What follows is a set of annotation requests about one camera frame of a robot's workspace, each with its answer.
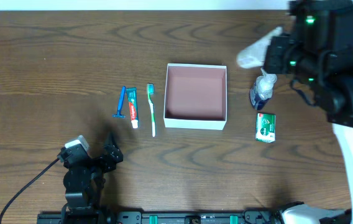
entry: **green led light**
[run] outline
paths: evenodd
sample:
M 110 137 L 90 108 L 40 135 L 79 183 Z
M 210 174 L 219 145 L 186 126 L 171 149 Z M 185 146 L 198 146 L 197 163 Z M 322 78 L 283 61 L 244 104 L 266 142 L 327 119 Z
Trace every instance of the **green led light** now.
M 312 23 L 314 23 L 314 17 L 313 16 L 307 16 L 306 17 L 306 22 L 308 23 L 308 24 L 312 24 Z

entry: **toothpaste cap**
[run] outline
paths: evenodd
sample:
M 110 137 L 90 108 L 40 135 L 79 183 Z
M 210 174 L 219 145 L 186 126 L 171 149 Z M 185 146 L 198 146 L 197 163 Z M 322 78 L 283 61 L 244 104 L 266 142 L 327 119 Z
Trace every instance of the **toothpaste cap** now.
M 138 120 L 132 120 L 131 121 L 131 123 L 132 123 L 132 128 L 138 128 Z

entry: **red label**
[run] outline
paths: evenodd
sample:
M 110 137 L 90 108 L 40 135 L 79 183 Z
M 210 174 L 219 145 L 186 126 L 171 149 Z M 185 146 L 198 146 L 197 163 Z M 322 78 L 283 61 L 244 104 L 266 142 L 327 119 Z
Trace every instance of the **red label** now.
M 133 103 L 129 102 L 129 112 L 131 114 L 131 121 L 137 119 L 137 111 Z

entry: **white backdrop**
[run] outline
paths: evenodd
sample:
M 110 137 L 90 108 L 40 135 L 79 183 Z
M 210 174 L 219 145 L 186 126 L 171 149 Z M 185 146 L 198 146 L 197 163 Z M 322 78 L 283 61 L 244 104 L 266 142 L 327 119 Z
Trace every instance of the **white backdrop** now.
M 287 9 L 288 0 L 0 0 L 0 10 Z

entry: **toothpaste tube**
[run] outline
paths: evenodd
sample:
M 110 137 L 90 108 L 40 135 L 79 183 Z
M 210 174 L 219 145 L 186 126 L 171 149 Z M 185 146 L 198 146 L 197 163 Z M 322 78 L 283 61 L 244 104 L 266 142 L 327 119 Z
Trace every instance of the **toothpaste tube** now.
M 129 112 L 131 114 L 132 128 L 138 128 L 138 104 L 137 104 L 137 88 L 126 89 L 128 96 Z

